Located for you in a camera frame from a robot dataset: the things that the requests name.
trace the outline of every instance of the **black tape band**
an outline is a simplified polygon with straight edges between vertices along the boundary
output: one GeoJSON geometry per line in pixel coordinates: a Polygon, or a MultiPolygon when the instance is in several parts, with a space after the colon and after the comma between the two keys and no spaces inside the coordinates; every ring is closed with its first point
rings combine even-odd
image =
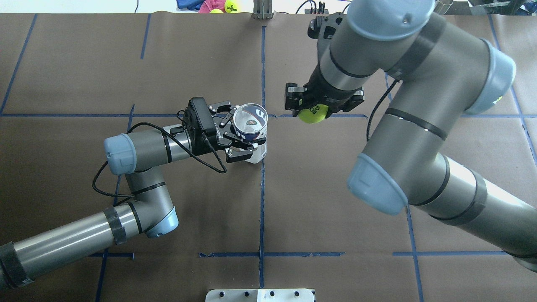
{"type": "Polygon", "coordinates": [[[449,177],[451,176],[451,171],[449,170],[449,161],[447,160],[447,157],[444,155],[442,156],[444,157],[444,160],[446,161],[446,175],[444,176],[444,181],[442,182],[442,185],[440,186],[438,191],[436,191],[436,193],[433,194],[433,196],[431,196],[431,198],[419,204],[412,204],[413,206],[422,206],[422,205],[426,205],[432,202],[433,200],[437,199],[438,196],[440,196],[440,194],[442,194],[442,192],[446,189],[447,182],[449,181],[449,177]]]}
{"type": "Polygon", "coordinates": [[[168,156],[168,162],[171,162],[171,149],[170,149],[170,141],[168,140],[168,137],[166,135],[162,135],[162,138],[164,139],[164,145],[166,147],[166,155],[168,156]]]}
{"type": "Polygon", "coordinates": [[[334,59],[334,56],[332,55],[332,50],[329,49],[329,52],[330,52],[330,59],[332,60],[332,63],[334,63],[334,66],[337,67],[337,69],[339,69],[339,71],[341,71],[342,73],[344,73],[345,75],[348,75],[348,76],[351,76],[351,77],[358,77],[358,78],[362,78],[362,77],[369,77],[369,76],[372,76],[373,74],[370,74],[370,75],[356,75],[356,74],[351,74],[350,72],[348,72],[347,70],[345,70],[343,67],[341,67],[341,65],[339,65],[336,60],[334,59]]]}
{"type": "Polygon", "coordinates": [[[445,28],[446,21],[432,15],[407,52],[386,73],[393,78],[401,78],[413,73],[435,47],[445,28]]]}
{"type": "Polygon", "coordinates": [[[0,266],[4,271],[5,280],[11,288],[23,287],[33,282],[26,274],[13,242],[0,247],[0,266]]]}
{"type": "Polygon", "coordinates": [[[462,213],[455,217],[445,219],[435,216],[431,217],[450,226],[460,226],[474,220],[477,216],[479,216],[479,214],[481,214],[481,212],[483,212],[485,209],[485,203],[487,203],[487,184],[481,175],[471,169],[469,170],[472,172],[472,174],[474,174],[475,177],[475,194],[470,205],[464,211],[462,211],[462,213]]]}
{"type": "Polygon", "coordinates": [[[138,213],[136,212],[136,208],[131,202],[127,202],[130,206],[130,210],[133,211],[134,219],[136,219],[136,225],[138,226],[138,234],[142,234],[142,224],[140,223],[140,217],[138,217],[138,213]]]}
{"type": "Polygon", "coordinates": [[[138,191],[133,192],[133,195],[138,195],[138,194],[150,191],[152,189],[156,189],[159,186],[163,186],[163,185],[166,185],[166,182],[157,183],[157,184],[154,184],[154,185],[147,186],[147,187],[145,187],[143,189],[139,189],[138,191]]]}
{"type": "Polygon", "coordinates": [[[422,119],[418,118],[417,116],[411,115],[410,113],[407,113],[407,112],[404,112],[404,111],[401,111],[401,110],[395,109],[395,108],[388,108],[386,110],[386,114],[390,114],[392,116],[396,116],[398,118],[402,118],[404,120],[412,122],[412,123],[418,125],[419,127],[428,130],[429,132],[431,132],[432,134],[438,136],[442,140],[447,139],[447,132],[445,132],[444,130],[438,128],[437,126],[434,126],[433,124],[431,124],[430,122],[428,122],[426,120],[422,120],[422,119]]]}
{"type": "Polygon", "coordinates": [[[112,229],[115,244],[120,245],[127,242],[127,233],[125,232],[125,228],[121,225],[121,220],[119,220],[119,216],[115,211],[115,208],[109,207],[104,210],[103,213],[106,216],[110,229],[112,229]]]}

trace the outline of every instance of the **tennis ball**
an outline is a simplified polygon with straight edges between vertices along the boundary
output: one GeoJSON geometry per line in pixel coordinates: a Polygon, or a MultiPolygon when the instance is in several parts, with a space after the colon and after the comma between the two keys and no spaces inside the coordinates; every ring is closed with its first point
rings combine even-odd
{"type": "Polygon", "coordinates": [[[224,9],[230,13],[241,12],[241,0],[226,0],[224,9]]]}
{"type": "Polygon", "coordinates": [[[309,109],[302,109],[299,112],[298,117],[304,123],[316,124],[322,121],[323,119],[325,119],[327,113],[328,113],[328,106],[318,104],[309,109]]]}

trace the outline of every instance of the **black cable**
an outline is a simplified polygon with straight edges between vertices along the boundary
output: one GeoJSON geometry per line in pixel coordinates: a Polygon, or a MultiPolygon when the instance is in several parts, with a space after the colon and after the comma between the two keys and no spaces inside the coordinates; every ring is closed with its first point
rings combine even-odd
{"type": "Polygon", "coordinates": [[[298,9],[296,9],[296,13],[299,13],[300,9],[304,6],[304,4],[306,4],[308,2],[309,2],[309,4],[311,6],[315,6],[315,11],[317,11],[317,3],[315,3],[315,1],[313,1],[313,0],[306,0],[306,1],[304,1],[304,3],[300,4],[298,9]]]}
{"type": "Polygon", "coordinates": [[[391,84],[391,86],[384,92],[382,97],[379,99],[377,104],[375,105],[375,108],[373,108],[373,111],[371,112],[371,116],[369,116],[369,120],[367,121],[367,130],[366,130],[366,140],[369,141],[369,130],[371,129],[371,123],[373,122],[373,116],[375,115],[376,110],[379,108],[380,104],[382,104],[382,101],[386,99],[390,91],[395,87],[395,84],[397,84],[399,80],[394,80],[394,82],[391,84]]]}
{"type": "Polygon", "coordinates": [[[349,7],[349,5],[351,5],[351,3],[352,3],[352,2],[350,2],[349,4],[347,4],[341,13],[345,13],[345,10],[349,7]]]}
{"type": "MultiPolygon", "coordinates": [[[[171,139],[172,141],[174,141],[176,144],[179,145],[179,147],[181,147],[181,149],[183,149],[185,152],[187,152],[190,157],[192,157],[193,159],[197,160],[198,162],[200,162],[201,164],[203,164],[204,166],[206,167],[209,167],[211,169],[213,169],[214,171],[218,172],[218,173],[226,173],[227,172],[227,169],[226,167],[224,166],[224,164],[222,163],[222,161],[220,160],[220,158],[218,157],[218,155],[216,154],[216,152],[213,152],[213,154],[216,156],[216,159],[218,160],[218,163],[220,163],[220,166],[222,167],[222,170],[218,170],[218,168],[215,168],[214,166],[210,165],[209,163],[206,163],[204,162],[203,160],[199,159],[197,156],[195,156],[187,147],[185,147],[180,141],[178,141],[173,135],[171,135],[170,133],[168,133],[166,130],[164,130],[162,127],[159,127],[159,126],[156,126],[156,125],[153,125],[151,123],[148,123],[148,122],[141,122],[141,123],[138,123],[134,126],[132,126],[129,131],[127,131],[127,133],[130,133],[132,132],[132,130],[140,127],[140,126],[149,126],[149,127],[153,127],[157,130],[159,130],[162,135],[168,137],[169,139],[171,139]]],[[[213,146],[211,146],[211,144],[209,143],[209,140],[205,140],[205,143],[208,144],[209,146],[209,149],[214,150],[213,146]]]]}
{"type": "MultiPolygon", "coordinates": [[[[220,159],[220,157],[218,156],[218,154],[216,153],[216,150],[213,148],[213,146],[211,145],[211,143],[209,142],[209,139],[207,138],[207,135],[205,133],[202,132],[202,137],[205,141],[205,143],[207,144],[207,146],[209,147],[209,149],[211,150],[211,152],[214,154],[214,156],[216,157],[216,159],[218,160],[218,163],[220,164],[220,166],[222,167],[222,170],[218,170],[218,168],[215,168],[214,166],[212,166],[211,164],[209,163],[206,163],[204,162],[203,160],[199,159],[197,156],[195,156],[188,148],[186,148],[181,142],[179,142],[173,135],[171,135],[170,133],[168,133],[166,130],[164,130],[164,128],[162,127],[159,127],[159,126],[156,126],[156,125],[153,125],[151,123],[147,123],[147,122],[141,122],[141,123],[138,123],[134,126],[132,126],[128,131],[127,133],[131,133],[134,129],[140,127],[140,126],[149,126],[149,127],[153,127],[157,130],[159,130],[162,135],[165,135],[167,136],[168,138],[170,138],[172,141],[174,141],[176,144],[179,145],[179,147],[181,147],[181,149],[183,149],[185,152],[187,152],[190,157],[194,158],[195,160],[197,160],[198,162],[202,163],[203,165],[213,169],[214,171],[218,172],[218,173],[226,173],[227,172],[227,169],[226,169],[226,166],[224,166],[224,164],[222,163],[222,160],[220,159]]],[[[95,177],[93,178],[93,181],[91,182],[91,187],[95,190],[95,192],[99,193],[99,194],[102,194],[102,195],[105,195],[105,196],[110,196],[110,197],[126,197],[126,199],[118,202],[116,205],[119,205],[121,203],[124,203],[126,202],[127,200],[131,199],[134,197],[134,195],[125,195],[125,194],[115,194],[115,193],[108,193],[108,192],[105,192],[99,188],[97,188],[97,179],[99,178],[100,174],[103,172],[104,168],[108,165],[108,161],[105,161],[104,164],[102,165],[102,167],[100,167],[99,171],[97,172],[97,174],[95,174],[95,177]]]]}
{"type": "Polygon", "coordinates": [[[108,165],[108,161],[105,161],[103,166],[99,169],[99,171],[97,172],[97,174],[95,174],[95,177],[93,178],[93,181],[91,182],[91,187],[95,190],[95,192],[99,193],[99,194],[102,194],[102,195],[106,195],[106,196],[110,196],[110,197],[129,197],[129,198],[132,198],[134,197],[133,195],[124,195],[124,194],[115,194],[115,193],[108,193],[108,192],[105,192],[103,190],[99,190],[97,188],[97,179],[99,178],[99,175],[101,174],[101,172],[103,172],[104,168],[108,165]]]}
{"type": "Polygon", "coordinates": [[[126,201],[128,201],[130,199],[132,199],[132,197],[127,197],[127,198],[121,200],[120,202],[116,203],[114,206],[118,206],[118,205],[120,205],[120,204],[122,204],[122,203],[124,203],[124,202],[126,202],[126,201]]]}
{"type": "Polygon", "coordinates": [[[184,110],[179,110],[179,111],[177,111],[177,114],[176,114],[175,116],[176,116],[181,122],[184,123],[185,121],[183,121],[183,119],[179,116],[181,112],[182,112],[182,113],[186,113],[184,110]]]}

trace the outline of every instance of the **blue tape line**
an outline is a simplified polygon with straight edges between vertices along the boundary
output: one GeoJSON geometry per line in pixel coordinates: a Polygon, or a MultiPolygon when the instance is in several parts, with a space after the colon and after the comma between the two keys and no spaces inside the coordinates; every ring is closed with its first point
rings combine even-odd
{"type": "Polygon", "coordinates": [[[410,245],[412,246],[412,258],[414,260],[414,272],[416,273],[416,284],[418,285],[419,301],[423,302],[422,278],[419,274],[418,253],[416,250],[416,239],[414,238],[414,227],[412,225],[412,216],[410,208],[407,206],[408,233],[410,234],[410,245]]]}
{"type": "Polygon", "coordinates": [[[146,23],[146,34],[143,36],[142,44],[142,54],[140,54],[140,59],[143,60],[143,56],[146,54],[146,43],[147,43],[147,34],[149,33],[149,23],[151,22],[151,14],[147,14],[147,23],[146,23]]]}
{"type": "MultiPolygon", "coordinates": [[[[88,257],[102,257],[104,256],[104,253],[93,253],[89,255],[88,257]]],[[[131,260],[134,260],[134,253],[108,253],[108,257],[116,258],[116,257],[125,257],[130,258],[131,260]]]]}
{"type": "MultiPolygon", "coordinates": [[[[269,117],[273,118],[292,118],[292,114],[280,114],[279,116],[275,114],[269,114],[269,117]]],[[[330,118],[367,118],[367,116],[363,114],[332,114],[330,118]]]]}
{"type": "Polygon", "coordinates": [[[28,30],[28,34],[26,35],[26,40],[24,40],[23,49],[21,49],[20,51],[19,59],[17,60],[17,64],[15,64],[15,69],[13,70],[13,74],[11,75],[11,80],[9,81],[8,89],[5,92],[4,101],[2,102],[2,107],[0,107],[0,116],[4,112],[5,105],[8,102],[9,93],[11,92],[11,87],[13,86],[13,82],[15,81],[15,76],[17,76],[17,71],[19,70],[19,65],[20,65],[21,60],[23,59],[24,51],[26,50],[26,46],[28,45],[30,36],[32,35],[32,31],[33,31],[36,19],[37,19],[37,14],[34,14],[32,25],[30,25],[30,29],[28,30]]]}
{"type": "Polygon", "coordinates": [[[99,274],[99,283],[97,285],[97,293],[95,294],[95,302],[100,302],[100,294],[103,290],[104,273],[106,270],[106,259],[108,258],[108,249],[104,250],[103,261],[101,262],[101,271],[99,274]]]}
{"type": "MultiPolygon", "coordinates": [[[[132,122],[133,122],[134,106],[135,106],[135,104],[133,104],[133,106],[130,108],[129,122],[127,124],[127,131],[130,129],[130,126],[132,125],[132,122]]],[[[118,181],[116,182],[116,185],[115,185],[115,194],[116,195],[119,194],[119,185],[121,184],[121,176],[122,175],[118,176],[118,181]]],[[[114,196],[114,202],[112,203],[112,205],[115,206],[117,203],[118,203],[118,197],[114,196]]],[[[100,272],[100,275],[99,275],[99,283],[97,285],[97,293],[95,294],[95,302],[100,301],[100,295],[101,295],[101,292],[103,290],[104,273],[105,273],[105,270],[106,270],[106,261],[107,260],[108,260],[108,249],[105,249],[104,253],[103,253],[103,261],[101,263],[101,272],[100,272]]]]}
{"type": "MultiPolygon", "coordinates": [[[[496,29],[494,28],[494,21],[492,20],[492,17],[488,15],[489,17],[489,24],[490,29],[492,30],[492,36],[494,37],[494,43],[496,44],[496,47],[499,51],[502,51],[500,47],[500,43],[498,41],[498,35],[496,34],[496,29]]],[[[511,85],[511,93],[513,94],[514,104],[517,107],[518,116],[520,117],[520,122],[522,123],[522,127],[524,128],[524,134],[526,135],[526,140],[528,141],[529,149],[532,152],[533,157],[533,163],[537,166],[537,154],[535,153],[535,148],[533,148],[533,141],[531,136],[528,132],[528,127],[526,125],[526,121],[524,120],[524,115],[522,114],[522,109],[520,108],[520,103],[518,102],[517,93],[514,91],[513,85],[511,85]]]]}
{"type": "Polygon", "coordinates": [[[127,124],[127,131],[129,131],[130,127],[132,127],[132,124],[133,124],[133,117],[134,117],[134,106],[136,104],[133,104],[133,106],[130,108],[130,113],[129,113],[129,123],[127,124]]]}
{"type": "Polygon", "coordinates": [[[210,254],[199,254],[200,258],[212,258],[212,257],[259,257],[259,252],[252,253],[210,253],[210,254]]]}
{"type": "Polygon", "coordinates": [[[265,160],[261,160],[261,206],[259,214],[259,288],[265,287],[265,160]]]}
{"type": "Polygon", "coordinates": [[[265,29],[261,28],[261,106],[265,107],[265,29]]]}
{"type": "MultiPolygon", "coordinates": [[[[130,114],[126,113],[5,113],[3,117],[11,118],[128,118],[130,114]]],[[[224,114],[217,114],[219,117],[223,117],[224,114]]],[[[272,118],[292,118],[292,114],[269,114],[272,118]]],[[[169,113],[136,113],[133,114],[135,118],[174,118],[175,114],[169,113]]],[[[520,118],[518,114],[477,114],[461,115],[463,118],[520,118]]],[[[524,118],[537,118],[537,114],[523,114],[524,118]]],[[[363,114],[333,114],[331,118],[367,118],[363,114]]]]}
{"type": "Polygon", "coordinates": [[[340,257],[345,255],[343,251],[312,251],[312,252],[297,252],[297,253],[265,253],[267,257],[340,257]]]}
{"type": "MultiPolygon", "coordinates": [[[[465,251],[419,251],[418,256],[509,256],[501,250],[465,250],[465,251]]],[[[396,257],[413,256],[409,251],[397,251],[393,253],[396,257]]]]}
{"type": "MultiPolygon", "coordinates": [[[[291,252],[291,253],[278,253],[278,252],[269,252],[264,253],[265,257],[340,257],[345,255],[343,251],[308,251],[308,252],[291,252]]],[[[259,257],[259,253],[210,253],[204,254],[199,253],[200,258],[218,258],[218,257],[259,257]]]]}
{"type": "MultiPolygon", "coordinates": [[[[387,73],[384,73],[384,79],[386,80],[386,89],[390,89],[390,84],[388,83],[388,74],[387,73]]],[[[388,93],[388,99],[390,100],[390,103],[391,103],[391,101],[393,100],[391,98],[391,92],[388,93]]]]}
{"type": "MultiPolygon", "coordinates": [[[[127,113],[6,113],[3,117],[13,118],[128,118],[127,113]]],[[[133,117],[141,118],[174,118],[175,114],[165,113],[138,113],[133,117]]]]}

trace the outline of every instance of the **pink plush toy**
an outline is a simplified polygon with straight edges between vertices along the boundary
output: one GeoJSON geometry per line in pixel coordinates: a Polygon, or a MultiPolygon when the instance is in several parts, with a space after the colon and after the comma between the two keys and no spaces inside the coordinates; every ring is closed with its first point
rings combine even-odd
{"type": "Polygon", "coordinates": [[[224,11],[224,4],[226,0],[205,0],[201,5],[199,13],[209,13],[212,10],[221,10],[224,11]]]}

